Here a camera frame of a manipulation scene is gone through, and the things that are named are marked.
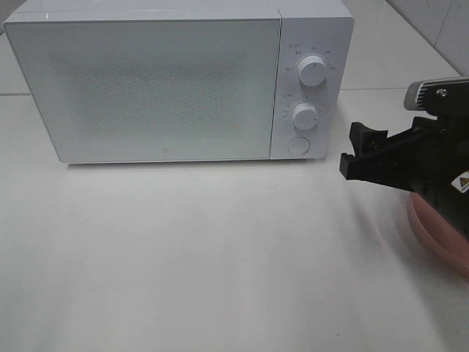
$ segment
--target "timer knob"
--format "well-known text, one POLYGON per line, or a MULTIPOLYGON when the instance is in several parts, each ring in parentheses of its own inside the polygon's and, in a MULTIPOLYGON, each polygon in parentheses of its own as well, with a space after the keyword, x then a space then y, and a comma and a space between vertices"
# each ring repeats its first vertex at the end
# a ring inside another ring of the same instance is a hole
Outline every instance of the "timer knob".
POLYGON ((328 65, 319 54, 312 54, 298 64, 301 83, 308 87, 319 86, 326 78, 328 65))
POLYGON ((319 115, 311 104, 296 105, 292 111, 293 125, 299 130, 309 130, 317 124, 319 115))

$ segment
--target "white table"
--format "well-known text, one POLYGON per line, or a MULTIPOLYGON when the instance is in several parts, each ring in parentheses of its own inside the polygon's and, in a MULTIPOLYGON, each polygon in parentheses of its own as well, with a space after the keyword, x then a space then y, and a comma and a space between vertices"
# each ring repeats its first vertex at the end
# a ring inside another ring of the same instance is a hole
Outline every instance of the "white table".
POLYGON ((0 37, 0 350, 467 351, 469 284, 417 243, 407 193, 340 175, 359 120, 456 76, 378 0, 356 17, 319 161, 68 166, 0 37))

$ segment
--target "warning label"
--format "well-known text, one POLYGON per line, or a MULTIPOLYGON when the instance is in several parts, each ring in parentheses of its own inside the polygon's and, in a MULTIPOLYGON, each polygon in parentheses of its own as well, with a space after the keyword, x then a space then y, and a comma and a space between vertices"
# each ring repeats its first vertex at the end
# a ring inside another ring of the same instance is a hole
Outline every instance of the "warning label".
POLYGON ((451 184, 461 193, 469 191, 469 171, 463 172, 456 177, 451 184))

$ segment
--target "white microwave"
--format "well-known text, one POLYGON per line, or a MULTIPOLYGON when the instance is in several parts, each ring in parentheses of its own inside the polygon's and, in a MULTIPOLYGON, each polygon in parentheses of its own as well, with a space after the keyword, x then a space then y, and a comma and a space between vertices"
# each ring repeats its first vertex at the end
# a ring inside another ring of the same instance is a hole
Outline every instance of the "white microwave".
POLYGON ((4 30, 66 163, 321 158, 340 0, 28 0, 4 30))

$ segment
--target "microwave window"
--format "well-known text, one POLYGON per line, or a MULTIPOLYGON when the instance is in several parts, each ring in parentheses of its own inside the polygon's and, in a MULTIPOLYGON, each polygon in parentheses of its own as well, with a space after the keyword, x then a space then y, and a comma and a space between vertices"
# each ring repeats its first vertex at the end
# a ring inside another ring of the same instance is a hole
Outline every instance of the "microwave window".
POLYGON ((269 158, 279 22, 15 24, 63 161, 269 158))

